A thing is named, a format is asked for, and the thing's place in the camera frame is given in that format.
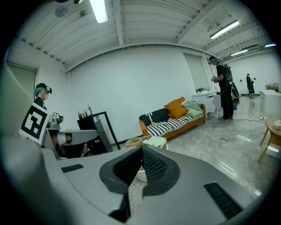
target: book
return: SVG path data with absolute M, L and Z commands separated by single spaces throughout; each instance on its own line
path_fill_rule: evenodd
M 166 142 L 167 142 L 166 138 L 150 136 L 148 139 L 144 140 L 142 143 L 145 145 L 162 148 L 166 144 Z

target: white counter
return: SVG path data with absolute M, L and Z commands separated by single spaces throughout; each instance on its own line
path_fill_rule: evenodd
M 216 95 L 216 91 L 203 91 L 202 93 L 198 92 L 196 94 L 193 94 L 192 97 L 205 96 L 207 98 L 213 95 Z
M 216 108 L 221 108 L 220 95 L 216 91 L 204 91 L 192 95 L 192 99 L 206 106 L 207 113 L 214 113 Z
M 274 90 L 260 90 L 260 111 L 281 116 L 281 94 Z

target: fluorescent light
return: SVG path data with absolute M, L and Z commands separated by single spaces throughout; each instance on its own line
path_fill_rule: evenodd
M 265 47 L 276 46 L 276 44 L 267 44 Z
M 104 0 L 90 0 L 97 23 L 104 23 L 108 21 L 107 12 Z
M 234 55 L 237 55 L 237 54 L 241 54 L 241 53 L 244 53 L 244 52 L 247 52 L 247 51 L 248 51 L 248 50 L 239 51 L 239 52 L 236 52 L 236 53 L 231 54 L 230 56 L 234 56 Z
M 219 31 L 215 32 L 214 34 L 212 34 L 210 36 L 211 39 L 215 39 L 216 37 L 218 37 L 219 35 L 225 33 L 226 31 L 236 27 L 237 25 L 239 25 L 239 21 L 235 20 L 234 22 L 226 25 L 225 27 L 223 27 L 222 29 L 220 29 Z

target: gray floor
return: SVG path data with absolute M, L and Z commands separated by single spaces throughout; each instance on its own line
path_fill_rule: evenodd
M 169 151 L 204 160 L 244 187 L 253 197 L 265 193 L 280 169 L 280 161 L 268 155 L 261 163 L 262 154 L 269 134 L 260 146 L 266 131 L 265 121 L 248 120 L 219 121 L 222 110 L 209 113 L 205 124 L 200 123 L 189 130 L 169 138 Z M 260 117 L 277 118 L 259 112 L 259 97 L 241 97 L 234 119 L 259 120 Z M 142 201 L 142 189 L 147 183 L 134 179 L 129 187 L 131 212 L 137 210 Z

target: green blanket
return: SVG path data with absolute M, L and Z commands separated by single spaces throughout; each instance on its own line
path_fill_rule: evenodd
M 182 103 L 182 106 L 188 110 L 186 116 L 198 117 L 203 112 L 196 101 L 186 100 Z

